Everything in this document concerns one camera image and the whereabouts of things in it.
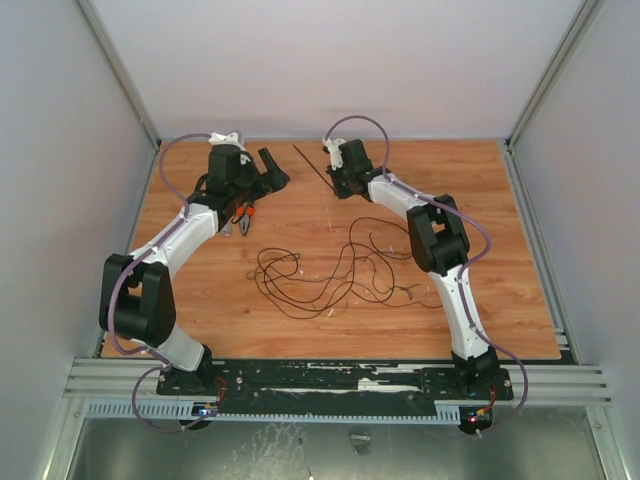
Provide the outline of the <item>black zip tie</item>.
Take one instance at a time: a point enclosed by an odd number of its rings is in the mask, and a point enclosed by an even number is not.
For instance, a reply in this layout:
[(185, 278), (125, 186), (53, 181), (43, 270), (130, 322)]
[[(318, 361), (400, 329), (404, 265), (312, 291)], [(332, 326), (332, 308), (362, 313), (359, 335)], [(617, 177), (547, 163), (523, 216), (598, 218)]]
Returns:
[(306, 164), (313, 170), (313, 172), (320, 178), (320, 180), (331, 190), (333, 191), (332, 184), (327, 180), (327, 178), (319, 171), (319, 169), (311, 162), (311, 160), (302, 152), (302, 150), (295, 144), (292, 144), (294, 150), (302, 157), (302, 159), (306, 162)]

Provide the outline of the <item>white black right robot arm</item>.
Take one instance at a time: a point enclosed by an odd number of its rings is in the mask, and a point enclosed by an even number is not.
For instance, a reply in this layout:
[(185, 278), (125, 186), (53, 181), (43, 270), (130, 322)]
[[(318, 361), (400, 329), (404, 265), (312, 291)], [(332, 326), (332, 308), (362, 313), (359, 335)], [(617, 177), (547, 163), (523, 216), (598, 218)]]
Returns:
[(425, 194), (375, 168), (360, 140), (325, 139), (323, 150), (338, 198), (359, 195), (406, 219), (411, 255), (434, 282), (449, 325), (455, 389), (466, 398), (478, 397), (495, 381), (500, 365), (470, 285), (470, 242), (454, 199)]

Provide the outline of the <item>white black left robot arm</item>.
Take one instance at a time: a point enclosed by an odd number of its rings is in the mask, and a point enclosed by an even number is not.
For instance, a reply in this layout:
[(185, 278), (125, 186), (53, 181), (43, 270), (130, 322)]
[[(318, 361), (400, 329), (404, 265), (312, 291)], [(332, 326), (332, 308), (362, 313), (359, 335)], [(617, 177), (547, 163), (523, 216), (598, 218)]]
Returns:
[(268, 149), (258, 155), (264, 171), (239, 142), (215, 142), (207, 172), (177, 216), (144, 246), (104, 263), (99, 324), (113, 340), (133, 341), (162, 362), (167, 370), (160, 393), (200, 395), (219, 383), (211, 349), (178, 324), (172, 281), (206, 241), (289, 183)]

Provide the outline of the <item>orange black pliers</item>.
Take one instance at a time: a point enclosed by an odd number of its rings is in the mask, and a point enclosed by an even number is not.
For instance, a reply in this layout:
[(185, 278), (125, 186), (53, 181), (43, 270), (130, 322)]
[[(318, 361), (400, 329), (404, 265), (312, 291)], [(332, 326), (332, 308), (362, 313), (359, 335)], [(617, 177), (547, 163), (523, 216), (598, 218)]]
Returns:
[(251, 227), (251, 219), (255, 214), (254, 203), (247, 200), (239, 205), (235, 210), (232, 223), (237, 225), (242, 236), (246, 236)]

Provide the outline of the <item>silver adjustable wrench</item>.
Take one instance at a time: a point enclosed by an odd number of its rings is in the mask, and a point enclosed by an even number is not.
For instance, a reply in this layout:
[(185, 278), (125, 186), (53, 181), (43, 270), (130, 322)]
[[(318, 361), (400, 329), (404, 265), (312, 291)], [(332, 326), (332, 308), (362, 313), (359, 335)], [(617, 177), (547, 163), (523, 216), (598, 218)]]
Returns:
[(225, 237), (228, 237), (232, 234), (232, 224), (227, 223), (222, 229), (221, 234)]

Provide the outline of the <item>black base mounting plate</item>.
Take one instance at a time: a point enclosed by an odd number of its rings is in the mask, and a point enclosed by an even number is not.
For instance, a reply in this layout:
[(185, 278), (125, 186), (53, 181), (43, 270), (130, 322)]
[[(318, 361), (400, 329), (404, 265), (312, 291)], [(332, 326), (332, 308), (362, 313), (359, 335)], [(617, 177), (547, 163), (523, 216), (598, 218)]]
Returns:
[(160, 375), (161, 396), (222, 396), (224, 414), (269, 416), (423, 417), (438, 401), (514, 398), (508, 371), (474, 396), (464, 394), (454, 368), (398, 363), (217, 360), (204, 371), (173, 368)]

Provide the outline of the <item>aluminium frame rail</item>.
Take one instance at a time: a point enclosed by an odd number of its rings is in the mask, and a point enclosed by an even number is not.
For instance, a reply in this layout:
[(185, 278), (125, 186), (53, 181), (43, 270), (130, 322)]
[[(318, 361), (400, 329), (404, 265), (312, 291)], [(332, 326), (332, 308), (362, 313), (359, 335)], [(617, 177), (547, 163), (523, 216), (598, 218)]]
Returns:
[(542, 227), (517, 157), (517, 148), (524, 139), (525, 133), (540, 113), (603, 6), (602, 1), (579, 3), (576, 13), (517, 117), (511, 133), (499, 143), (524, 237), (550, 314), (554, 340), (561, 354), (558, 360), (542, 359), (525, 362), (530, 375), (529, 398), (535, 406), (609, 406), (612, 404), (602, 369), (583, 361), (553, 269), (551, 255), (543, 237)]

